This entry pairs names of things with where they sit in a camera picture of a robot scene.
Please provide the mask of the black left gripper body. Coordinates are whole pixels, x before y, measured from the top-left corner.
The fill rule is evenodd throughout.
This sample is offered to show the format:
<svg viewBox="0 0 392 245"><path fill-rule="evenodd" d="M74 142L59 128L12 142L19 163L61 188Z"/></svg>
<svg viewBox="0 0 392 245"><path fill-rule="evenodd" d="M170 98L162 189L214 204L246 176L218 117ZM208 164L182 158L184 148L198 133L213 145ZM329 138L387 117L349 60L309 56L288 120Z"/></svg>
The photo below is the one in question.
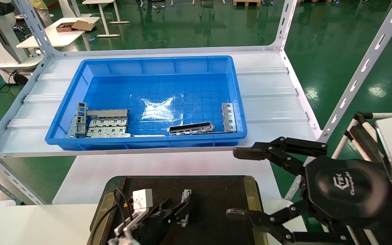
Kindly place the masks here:
<svg viewBox="0 0 392 245"><path fill-rule="evenodd" d="M153 212L133 230L133 238L140 245L159 245L168 233L172 222L172 209Z"/></svg>

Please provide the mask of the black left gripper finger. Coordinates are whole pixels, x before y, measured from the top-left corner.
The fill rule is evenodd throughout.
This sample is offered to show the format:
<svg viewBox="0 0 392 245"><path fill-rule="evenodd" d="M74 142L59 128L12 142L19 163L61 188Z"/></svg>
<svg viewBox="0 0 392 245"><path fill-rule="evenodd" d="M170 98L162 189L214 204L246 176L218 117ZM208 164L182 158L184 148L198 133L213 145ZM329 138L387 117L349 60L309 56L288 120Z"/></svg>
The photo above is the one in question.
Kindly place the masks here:
<svg viewBox="0 0 392 245"><path fill-rule="evenodd" d="M155 215L157 215L158 212L166 212L166 210L171 210L169 214L169 216L171 217L183 217L183 213L181 211L183 206L183 202L180 203L176 203L175 205L173 205L173 202L171 199L166 199L165 201L161 202L159 205L157 205L156 207L154 207L152 209L152 211L150 212L150 216L153 217Z"/></svg>
<svg viewBox="0 0 392 245"><path fill-rule="evenodd" d="M184 201L181 201L180 204L176 205L172 209L172 217L171 222L176 222L177 224L184 223L186 226L188 222L189 213L193 210L193 200L191 196L184 198Z"/></svg>

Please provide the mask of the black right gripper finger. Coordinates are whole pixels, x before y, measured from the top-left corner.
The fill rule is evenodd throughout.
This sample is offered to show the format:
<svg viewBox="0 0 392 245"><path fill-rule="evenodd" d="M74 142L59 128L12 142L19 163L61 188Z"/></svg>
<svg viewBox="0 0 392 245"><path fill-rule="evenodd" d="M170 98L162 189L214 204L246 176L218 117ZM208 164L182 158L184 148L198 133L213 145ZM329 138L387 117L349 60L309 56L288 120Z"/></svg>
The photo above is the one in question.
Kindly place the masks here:
<svg viewBox="0 0 392 245"><path fill-rule="evenodd" d="M329 232L291 232L284 226L284 223L306 213L325 225ZM339 222L334 221L308 201L293 203L291 206L272 214L242 208L229 208L226 211L226 216L230 219L246 221L254 231L269 233L282 245L347 245L349 243L349 237Z"/></svg>
<svg viewBox="0 0 392 245"><path fill-rule="evenodd" d="M327 152L324 143L279 137L269 143L255 142L251 147L235 147L233 156L241 160L269 160L290 174L298 176L305 174L305 167L303 162L291 154L320 157L327 155Z"/></svg>

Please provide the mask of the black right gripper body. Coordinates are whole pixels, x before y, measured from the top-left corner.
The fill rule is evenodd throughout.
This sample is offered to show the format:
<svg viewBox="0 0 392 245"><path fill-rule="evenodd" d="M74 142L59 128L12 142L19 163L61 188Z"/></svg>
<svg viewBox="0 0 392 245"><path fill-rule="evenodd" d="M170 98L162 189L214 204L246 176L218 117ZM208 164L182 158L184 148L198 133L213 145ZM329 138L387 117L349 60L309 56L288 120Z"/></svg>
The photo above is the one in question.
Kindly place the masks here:
<svg viewBox="0 0 392 245"><path fill-rule="evenodd" d="M305 197L327 220L392 245L392 183L378 163L320 156L306 165L304 180Z"/></svg>

